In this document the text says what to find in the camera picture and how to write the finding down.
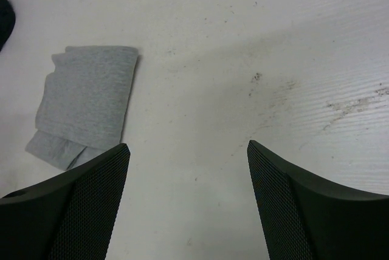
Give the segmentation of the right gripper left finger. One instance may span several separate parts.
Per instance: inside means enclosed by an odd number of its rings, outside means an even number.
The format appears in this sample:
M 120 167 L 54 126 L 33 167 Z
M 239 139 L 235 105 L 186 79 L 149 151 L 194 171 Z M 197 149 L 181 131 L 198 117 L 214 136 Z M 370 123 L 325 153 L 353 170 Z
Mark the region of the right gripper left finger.
M 1 198 L 1 259 L 105 259 L 130 151 L 91 161 Z

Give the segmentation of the grey tank top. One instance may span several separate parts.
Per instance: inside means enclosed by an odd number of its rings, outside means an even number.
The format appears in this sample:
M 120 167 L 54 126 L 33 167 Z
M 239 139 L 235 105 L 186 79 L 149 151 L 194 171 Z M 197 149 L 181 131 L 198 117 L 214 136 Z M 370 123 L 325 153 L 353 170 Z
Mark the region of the grey tank top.
M 127 46 L 67 46 L 53 54 L 26 151 L 67 171 L 117 146 L 138 56 Z

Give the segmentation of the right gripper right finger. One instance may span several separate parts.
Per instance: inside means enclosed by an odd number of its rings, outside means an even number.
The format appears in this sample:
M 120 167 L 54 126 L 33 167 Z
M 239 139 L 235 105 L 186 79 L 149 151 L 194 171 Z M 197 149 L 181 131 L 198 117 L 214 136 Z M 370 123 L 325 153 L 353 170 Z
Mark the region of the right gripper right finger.
M 388 196 L 350 188 L 254 140 L 250 176 L 270 259 L 388 259 Z

